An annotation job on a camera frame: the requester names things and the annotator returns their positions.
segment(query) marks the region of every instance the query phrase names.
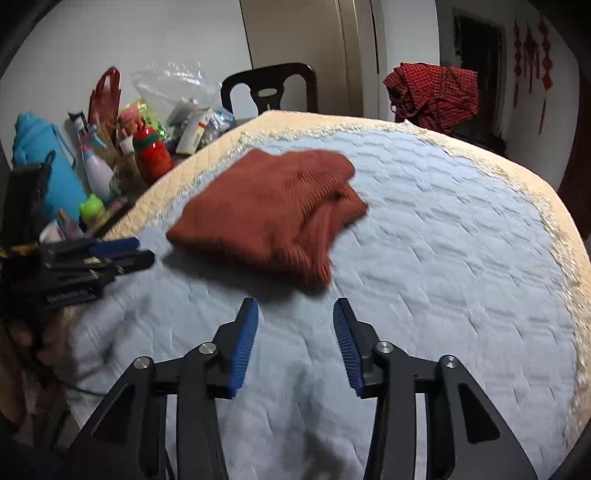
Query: hanging clothes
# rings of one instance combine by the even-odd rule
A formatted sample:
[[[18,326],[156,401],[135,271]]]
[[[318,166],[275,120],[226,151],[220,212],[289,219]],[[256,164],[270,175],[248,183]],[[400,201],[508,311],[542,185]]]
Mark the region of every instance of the hanging clothes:
[[[450,134],[452,127],[478,113],[478,74],[426,63],[401,63],[384,79],[396,121],[408,119]]]

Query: folded sweater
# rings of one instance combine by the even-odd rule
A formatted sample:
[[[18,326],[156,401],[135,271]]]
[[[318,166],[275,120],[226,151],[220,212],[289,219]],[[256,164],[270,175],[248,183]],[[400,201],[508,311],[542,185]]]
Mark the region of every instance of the folded sweater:
[[[166,237],[213,260],[326,285],[333,240],[368,208],[347,183],[354,173],[336,152],[252,150],[189,200]]]

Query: black chair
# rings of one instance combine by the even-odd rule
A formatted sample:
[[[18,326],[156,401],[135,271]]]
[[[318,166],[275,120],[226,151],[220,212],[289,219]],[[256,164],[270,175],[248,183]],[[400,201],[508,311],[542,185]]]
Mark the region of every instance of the black chair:
[[[284,82],[292,75],[299,75],[306,81],[307,111],[318,113],[318,86],[316,73],[305,63],[283,63],[230,75],[222,83],[222,105],[232,110],[230,92],[239,83],[246,84],[259,115],[267,110],[281,110],[281,97],[285,91]],[[261,96],[261,90],[274,89],[275,93]]]

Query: plastic bag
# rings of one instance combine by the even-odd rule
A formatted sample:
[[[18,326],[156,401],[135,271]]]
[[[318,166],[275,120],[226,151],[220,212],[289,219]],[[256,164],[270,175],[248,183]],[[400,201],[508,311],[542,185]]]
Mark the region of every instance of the plastic bag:
[[[228,112],[225,108],[222,108],[221,110],[214,110],[212,112],[212,117],[207,124],[207,128],[205,129],[205,133],[201,138],[199,148],[203,148],[205,145],[213,142],[215,139],[220,137],[222,133],[230,130],[233,125],[234,115]]]
[[[131,83],[165,127],[180,102],[192,103],[199,109],[219,106],[221,84],[210,82],[199,62],[153,64],[146,70],[132,73]]]

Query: light blue quilted bedspread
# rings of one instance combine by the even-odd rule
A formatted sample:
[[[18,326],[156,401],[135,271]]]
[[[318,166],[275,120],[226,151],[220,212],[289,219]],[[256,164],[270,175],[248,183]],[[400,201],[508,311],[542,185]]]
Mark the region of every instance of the light blue quilted bedspread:
[[[181,213],[186,199],[179,200],[139,235],[157,255],[154,267],[120,277],[79,322],[73,349],[82,370],[112,344],[107,364],[81,386],[108,390],[140,355],[156,362],[184,355],[253,296],[261,312],[245,384],[217,404],[230,479],[361,479],[375,400],[358,399],[348,385],[332,323],[333,303],[345,296],[359,320],[410,355],[459,357],[547,478],[566,455],[576,357],[558,294],[563,274],[528,196],[410,134],[339,132],[260,147],[335,150],[355,165],[351,185],[370,210],[337,238],[329,288],[307,296],[175,251],[164,233]],[[70,400],[79,423],[97,402]],[[171,398],[171,452],[175,412]],[[421,412],[419,419],[424,478]]]

